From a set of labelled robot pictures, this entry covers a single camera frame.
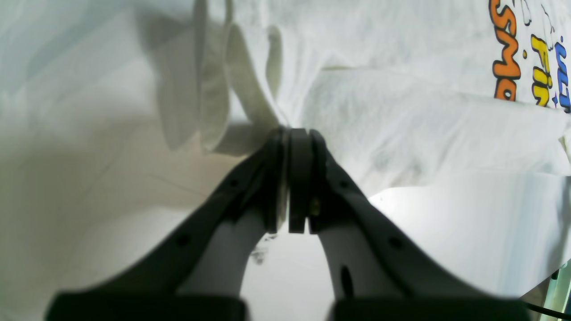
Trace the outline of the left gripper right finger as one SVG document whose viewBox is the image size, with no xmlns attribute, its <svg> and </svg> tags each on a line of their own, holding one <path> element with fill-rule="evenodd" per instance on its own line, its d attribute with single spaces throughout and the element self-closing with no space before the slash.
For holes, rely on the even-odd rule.
<svg viewBox="0 0 571 321">
<path fill-rule="evenodd" d="M 326 254 L 331 321 L 528 321 L 519 300 L 463 282 L 377 210 L 316 131 L 287 134 L 289 231 L 308 228 Z"/>
</svg>

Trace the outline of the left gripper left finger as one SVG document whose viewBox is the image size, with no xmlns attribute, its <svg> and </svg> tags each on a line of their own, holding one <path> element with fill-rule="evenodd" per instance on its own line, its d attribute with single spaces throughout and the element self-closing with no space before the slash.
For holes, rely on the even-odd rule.
<svg viewBox="0 0 571 321">
<path fill-rule="evenodd" d="M 249 256 L 285 219 L 286 131 L 273 132 L 139 262 L 52 301 L 47 321 L 247 321 Z"/>
</svg>

